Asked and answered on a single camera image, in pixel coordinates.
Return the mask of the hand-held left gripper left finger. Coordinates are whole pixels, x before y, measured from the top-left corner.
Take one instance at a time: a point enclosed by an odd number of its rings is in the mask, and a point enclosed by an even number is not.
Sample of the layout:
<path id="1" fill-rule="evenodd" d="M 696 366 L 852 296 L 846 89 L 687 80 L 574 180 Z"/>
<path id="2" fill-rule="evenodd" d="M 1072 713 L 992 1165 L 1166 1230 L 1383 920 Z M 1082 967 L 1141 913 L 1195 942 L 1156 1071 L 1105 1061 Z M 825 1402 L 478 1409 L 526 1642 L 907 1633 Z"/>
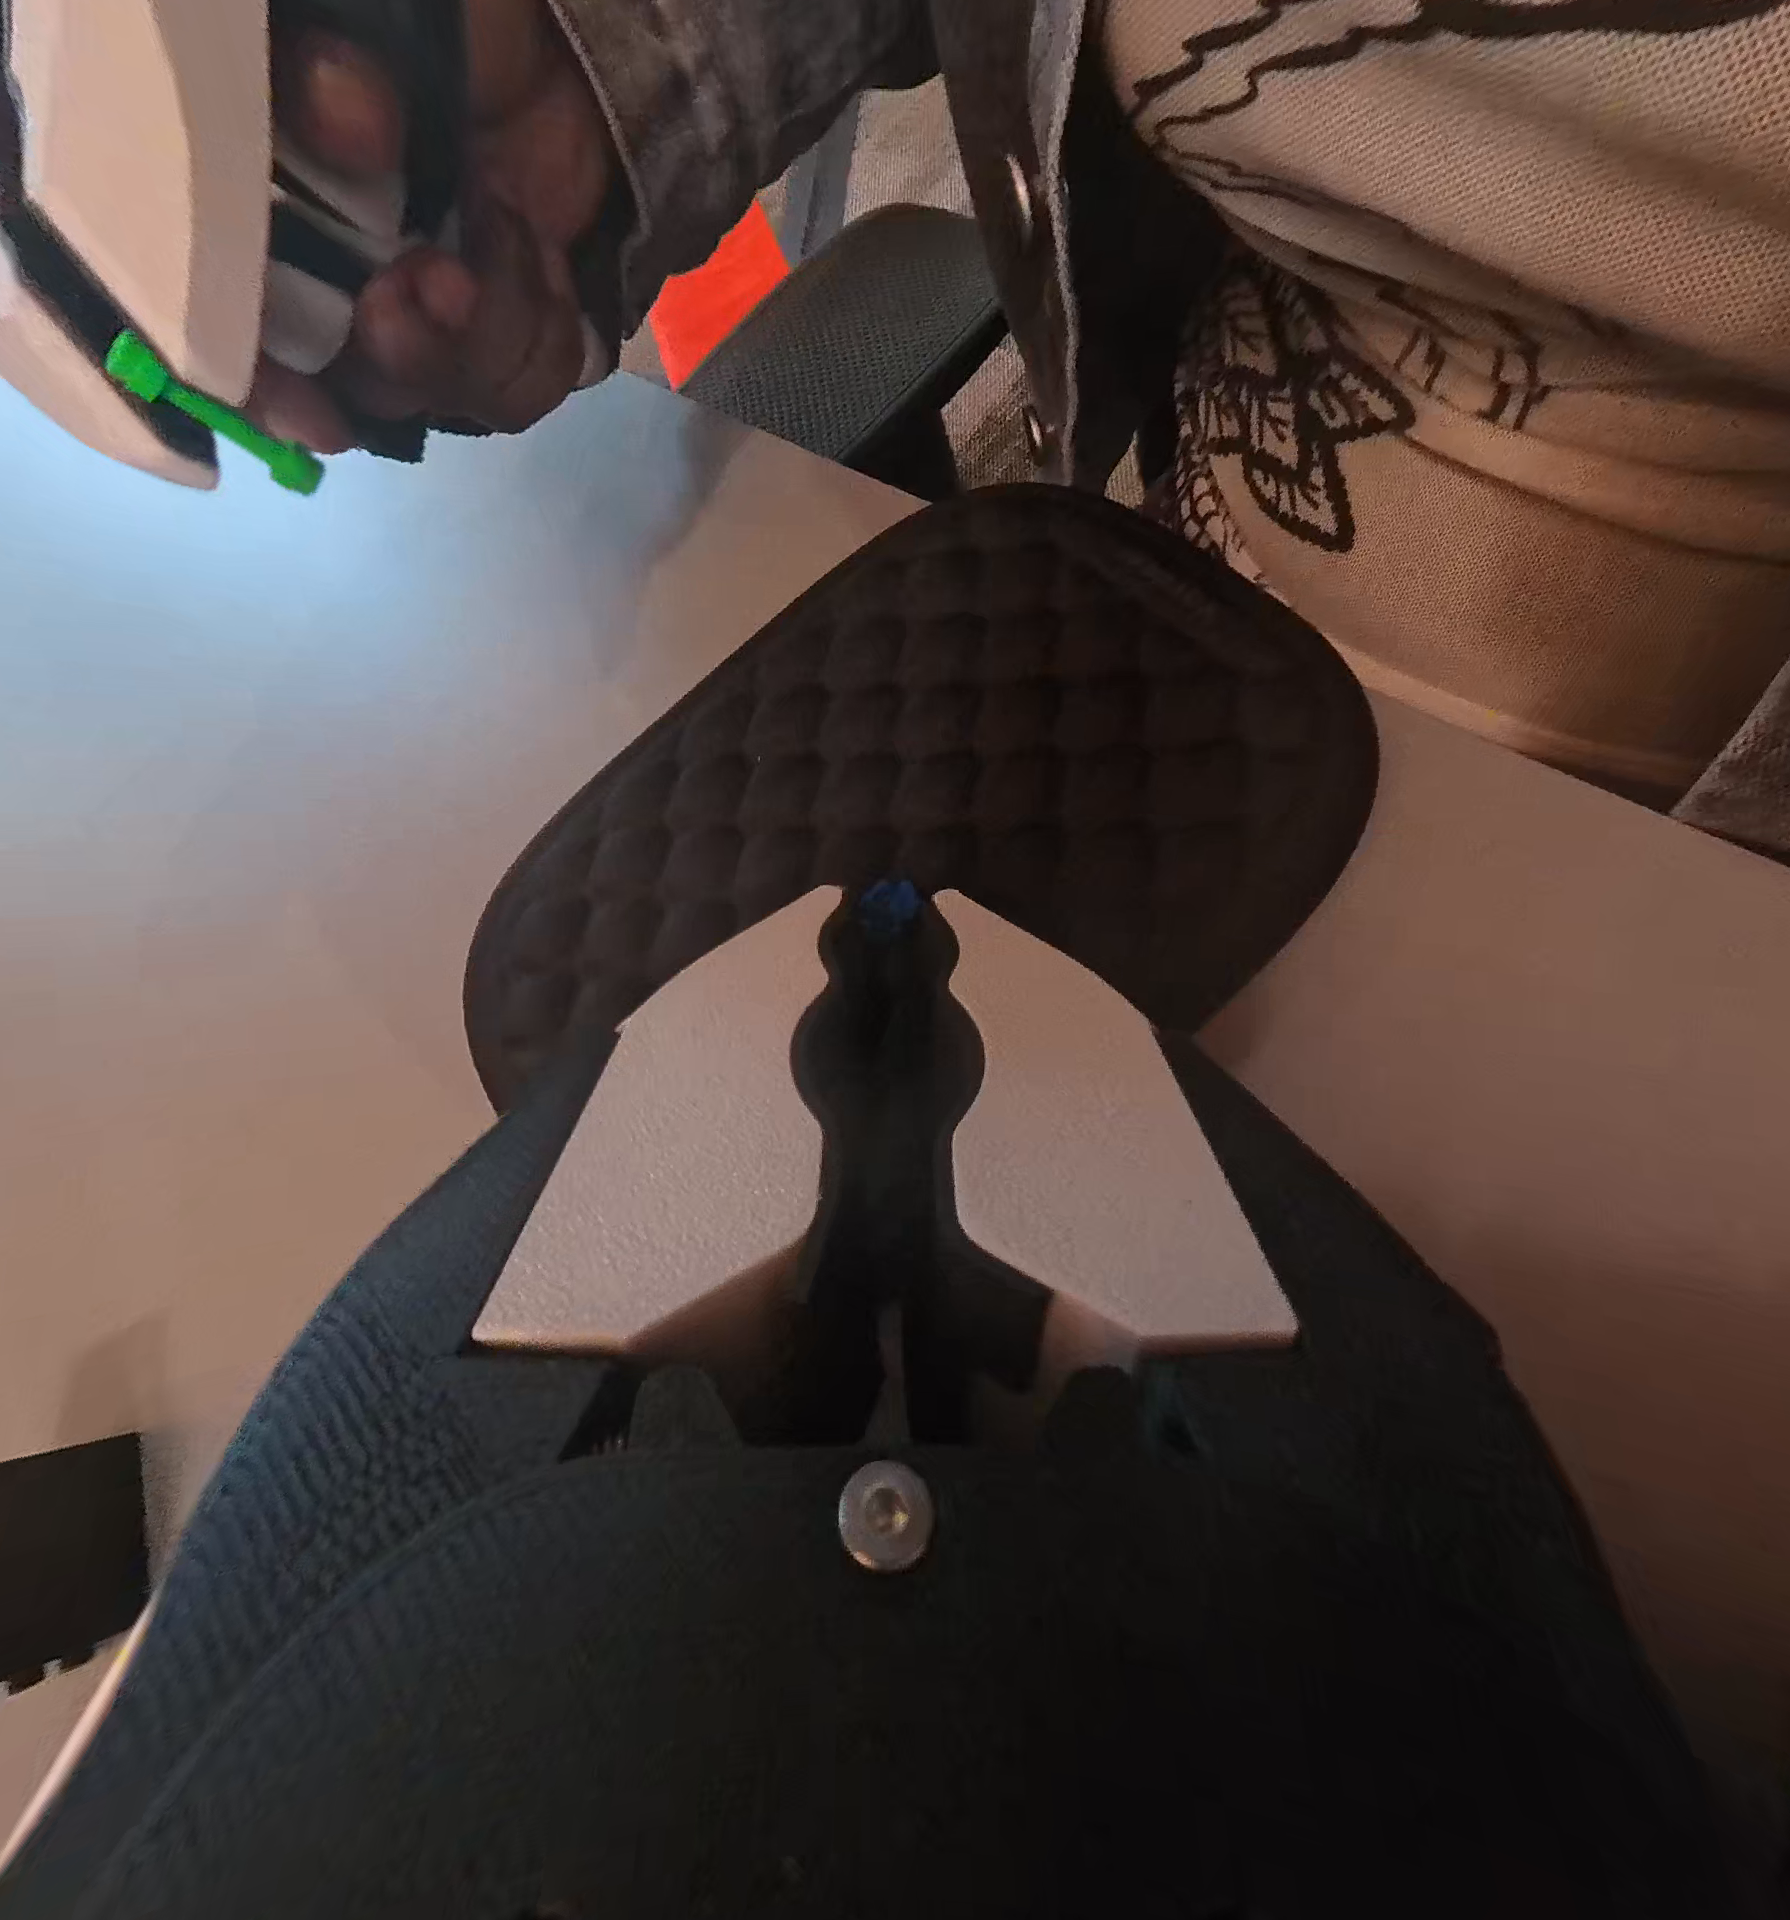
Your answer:
<path id="1" fill-rule="evenodd" d="M 793 1037 L 829 988 L 817 886 L 656 991 L 616 1042 L 472 1328 L 562 1357 L 785 1357 L 825 1132 Z"/>

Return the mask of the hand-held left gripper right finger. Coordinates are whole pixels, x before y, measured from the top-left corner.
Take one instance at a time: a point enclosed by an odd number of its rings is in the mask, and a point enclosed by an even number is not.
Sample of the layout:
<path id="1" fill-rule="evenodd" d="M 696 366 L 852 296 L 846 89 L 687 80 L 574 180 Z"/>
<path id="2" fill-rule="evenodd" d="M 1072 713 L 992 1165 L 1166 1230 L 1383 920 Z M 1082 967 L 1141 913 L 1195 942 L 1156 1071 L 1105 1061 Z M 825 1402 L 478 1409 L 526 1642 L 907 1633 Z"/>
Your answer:
<path id="1" fill-rule="evenodd" d="M 1156 1029 L 1098 974 L 942 890 L 898 942 L 903 1144 L 928 1319 L 956 1357 L 1284 1350 L 1294 1310 Z"/>

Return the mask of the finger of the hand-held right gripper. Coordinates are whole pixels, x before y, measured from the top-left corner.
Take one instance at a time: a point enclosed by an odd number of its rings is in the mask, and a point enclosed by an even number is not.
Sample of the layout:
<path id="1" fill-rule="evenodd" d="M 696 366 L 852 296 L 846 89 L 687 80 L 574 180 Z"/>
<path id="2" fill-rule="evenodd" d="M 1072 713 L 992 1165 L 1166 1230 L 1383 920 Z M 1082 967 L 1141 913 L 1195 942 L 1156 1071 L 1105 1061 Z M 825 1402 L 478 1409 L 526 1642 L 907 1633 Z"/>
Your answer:
<path id="1" fill-rule="evenodd" d="M 265 296 L 265 3 L 25 3 L 20 183 L 190 388 L 242 403 Z"/>
<path id="2" fill-rule="evenodd" d="M 80 446 L 162 482 L 208 493 L 216 487 L 210 436 L 154 426 L 20 276 L 0 223 L 0 377 Z"/>

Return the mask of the green lego stem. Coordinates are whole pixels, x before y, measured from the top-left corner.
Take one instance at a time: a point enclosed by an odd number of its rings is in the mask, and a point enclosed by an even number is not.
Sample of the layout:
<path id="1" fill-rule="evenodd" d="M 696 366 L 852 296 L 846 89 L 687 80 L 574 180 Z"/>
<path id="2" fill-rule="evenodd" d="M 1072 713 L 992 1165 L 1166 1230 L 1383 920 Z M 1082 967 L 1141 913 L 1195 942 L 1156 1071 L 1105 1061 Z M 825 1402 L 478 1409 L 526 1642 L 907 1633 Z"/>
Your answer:
<path id="1" fill-rule="evenodd" d="M 263 432 L 234 405 L 181 381 L 132 328 L 115 333 L 102 358 L 102 371 L 128 396 L 168 415 L 178 413 L 205 434 L 248 455 L 287 493 L 312 497 L 322 487 L 326 467 L 307 446 Z"/>

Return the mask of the person's right forearm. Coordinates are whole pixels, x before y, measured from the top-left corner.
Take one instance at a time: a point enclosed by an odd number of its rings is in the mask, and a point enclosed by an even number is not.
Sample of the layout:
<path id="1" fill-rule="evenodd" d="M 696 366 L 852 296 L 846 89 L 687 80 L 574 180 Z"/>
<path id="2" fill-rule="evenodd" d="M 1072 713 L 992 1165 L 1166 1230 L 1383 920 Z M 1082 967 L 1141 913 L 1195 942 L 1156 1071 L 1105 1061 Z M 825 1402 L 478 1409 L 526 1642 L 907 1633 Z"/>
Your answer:
<path id="1" fill-rule="evenodd" d="M 668 278 L 868 92 L 936 77 L 922 3 L 557 3 L 594 96 L 608 183 L 571 249 L 616 358 Z"/>

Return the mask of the black lego box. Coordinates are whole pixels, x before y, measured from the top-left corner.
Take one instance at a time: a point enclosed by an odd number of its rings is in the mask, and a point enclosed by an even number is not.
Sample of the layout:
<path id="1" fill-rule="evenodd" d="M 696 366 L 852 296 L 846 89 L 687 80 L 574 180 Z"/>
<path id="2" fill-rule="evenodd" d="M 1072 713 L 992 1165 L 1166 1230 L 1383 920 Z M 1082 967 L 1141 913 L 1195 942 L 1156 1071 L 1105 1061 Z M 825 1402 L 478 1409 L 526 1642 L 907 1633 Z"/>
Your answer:
<path id="1" fill-rule="evenodd" d="M 0 1696 L 91 1662 L 147 1595 L 137 1434 L 0 1461 Z"/>

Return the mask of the person's right hand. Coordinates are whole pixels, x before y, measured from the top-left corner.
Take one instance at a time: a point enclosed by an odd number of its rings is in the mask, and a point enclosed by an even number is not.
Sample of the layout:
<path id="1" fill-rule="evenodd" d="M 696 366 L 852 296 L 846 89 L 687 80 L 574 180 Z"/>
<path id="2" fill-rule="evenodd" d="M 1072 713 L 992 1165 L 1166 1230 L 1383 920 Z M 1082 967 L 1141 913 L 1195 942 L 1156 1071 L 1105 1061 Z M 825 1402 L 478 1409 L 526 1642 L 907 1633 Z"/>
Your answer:
<path id="1" fill-rule="evenodd" d="M 453 249 L 411 249 L 355 303 L 342 355 L 320 374 L 263 359 L 255 426 L 311 451 L 358 446 L 366 422 L 423 420 L 519 434 L 577 392 L 592 324 L 574 249 L 619 175 L 590 77 L 550 5 L 460 6 L 465 142 Z"/>

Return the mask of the orange white striped object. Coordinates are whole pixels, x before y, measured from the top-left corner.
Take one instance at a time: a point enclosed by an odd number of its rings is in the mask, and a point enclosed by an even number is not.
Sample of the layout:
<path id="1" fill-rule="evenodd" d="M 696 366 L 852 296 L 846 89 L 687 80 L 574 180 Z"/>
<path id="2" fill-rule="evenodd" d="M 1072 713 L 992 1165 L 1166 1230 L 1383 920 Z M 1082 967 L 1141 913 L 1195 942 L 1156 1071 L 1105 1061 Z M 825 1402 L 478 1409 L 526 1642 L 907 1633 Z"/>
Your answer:
<path id="1" fill-rule="evenodd" d="M 684 388 L 790 272 L 763 199 L 755 197 L 711 256 L 670 276 L 649 310 L 648 328 L 668 385 Z"/>

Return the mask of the black quilted pad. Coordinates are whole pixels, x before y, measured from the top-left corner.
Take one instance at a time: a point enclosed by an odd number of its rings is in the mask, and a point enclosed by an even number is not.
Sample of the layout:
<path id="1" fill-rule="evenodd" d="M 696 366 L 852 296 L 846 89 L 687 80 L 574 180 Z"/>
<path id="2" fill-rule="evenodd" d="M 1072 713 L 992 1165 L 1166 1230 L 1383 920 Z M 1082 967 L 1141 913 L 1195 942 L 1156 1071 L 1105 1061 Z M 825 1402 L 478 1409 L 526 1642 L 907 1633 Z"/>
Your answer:
<path id="1" fill-rule="evenodd" d="M 1137 514 L 1048 487 L 891 526 L 635 733 L 483 912 L 495 1115 L 571 1035 L 815 887 L 955 892 L 1192 1034 L 1303 928 L 1379 789 L 1334 648 Z"/>

